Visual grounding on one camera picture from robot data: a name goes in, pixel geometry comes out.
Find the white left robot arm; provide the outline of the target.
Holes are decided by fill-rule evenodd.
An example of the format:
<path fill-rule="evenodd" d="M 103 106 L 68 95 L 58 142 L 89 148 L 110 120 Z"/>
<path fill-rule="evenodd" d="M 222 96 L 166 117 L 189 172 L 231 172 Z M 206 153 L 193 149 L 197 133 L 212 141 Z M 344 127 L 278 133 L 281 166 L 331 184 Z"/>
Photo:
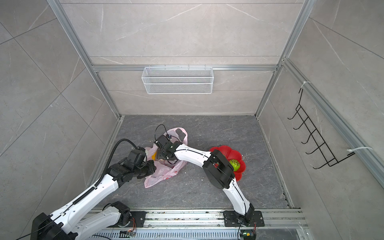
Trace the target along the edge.
<path fill-rule="evenodd" d="M 112 158 L 119 144 L 133 146 L 129 155 L 115 164 Z M 39 214 L 32 223 L 31 240 L 84 240 L 98 231 L 120 224 L 126 226 L 131 219 L 130 208 L 117 201 L 109 204 L 101 213 L 85 219 L 85 215 L 109 194 L 133 178 L 143 179 L 156 170 L 154 161 L 148 160 L 146 150 L 128 139 L 120 139 L 111 150 L 107 163 L 99 177 L 89 188 L 63 207 L 47 215 Z"/>

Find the green fake lime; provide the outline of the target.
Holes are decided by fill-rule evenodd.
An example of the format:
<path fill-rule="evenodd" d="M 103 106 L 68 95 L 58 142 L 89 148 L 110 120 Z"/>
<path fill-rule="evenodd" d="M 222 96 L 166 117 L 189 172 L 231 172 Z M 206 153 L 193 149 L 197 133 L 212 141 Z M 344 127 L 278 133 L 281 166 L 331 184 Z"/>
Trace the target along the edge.
<path fill-rule="evenodd" d="M 230 160 L 230 164 L 232 165 L 234 172 L 237 172 L 241 167 L 241 163 L 236 159 Z"/>

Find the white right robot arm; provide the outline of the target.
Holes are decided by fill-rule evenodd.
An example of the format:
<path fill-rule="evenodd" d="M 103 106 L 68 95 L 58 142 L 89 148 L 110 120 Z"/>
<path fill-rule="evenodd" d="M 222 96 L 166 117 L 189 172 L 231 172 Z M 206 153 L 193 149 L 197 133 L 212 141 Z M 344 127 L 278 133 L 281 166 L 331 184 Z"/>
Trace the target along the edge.
<path fill-rule="evenodd" d="M 247 226 L 253 222 L 255 208 L 240 190 L 233 166 L 220 151 L 197 150 L 179 141 L 171 142 L 166 136 L 158 137 L 155 145 L 160 148 L 166 160 L 174 158 L 201 167 L 210 183 L 223 190 L 229 198 L 238 222 Z"/>

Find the red flower-shaped bowl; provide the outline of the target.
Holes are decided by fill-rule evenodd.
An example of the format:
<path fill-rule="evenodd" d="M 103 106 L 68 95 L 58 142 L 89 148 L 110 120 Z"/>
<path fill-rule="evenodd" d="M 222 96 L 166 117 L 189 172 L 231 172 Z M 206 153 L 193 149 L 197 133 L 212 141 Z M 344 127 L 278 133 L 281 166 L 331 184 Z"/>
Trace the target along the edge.
<path fill-rule="evenodd" d="M 246 164 L 243 161 L 242 154 L 236 150 L 233 150 L 231 147 L 225 145 L 220 147 L 212 147 L 210 149 L 210 152 L 213 152 L 214 150 L 220 151 L 226 157 L 228 162 L 230 162 L 230 160 L 232 159 L 236 159 L 241 163 L 240 169 L 237 172 L 234 172 L 235 178 L 237 182 L 239 182 L 242 179 L 244 171 L 246 170 Z"/>

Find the pink plastic bag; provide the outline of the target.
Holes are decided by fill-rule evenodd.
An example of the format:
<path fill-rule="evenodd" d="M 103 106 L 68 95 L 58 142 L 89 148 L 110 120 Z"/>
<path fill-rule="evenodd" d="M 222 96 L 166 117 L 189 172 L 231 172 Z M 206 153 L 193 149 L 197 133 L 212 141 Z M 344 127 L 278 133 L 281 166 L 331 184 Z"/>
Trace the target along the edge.
<path fill-rule="evenodd" d="M 173 128 L 168 130 L 168 134 L 171 135 L 171 142 L 181 141 L 183 144 L 188 143 L 188 133 L 184 128 Z M 153 146 L 145 147 L 148 160 L 153 160 L 152 155 L 157 153 L 158 147 L 153 144 Z M 145 177 L 144 187 L 150 188 L 158 184 L 161 181 L 165 181 L 176 176 L 180 170 L 187 164 L 186 161 L 165 161 L 157 160 L 155 161 L 155 166 L 157 167 L 155 173 L 151 176 Z"/>

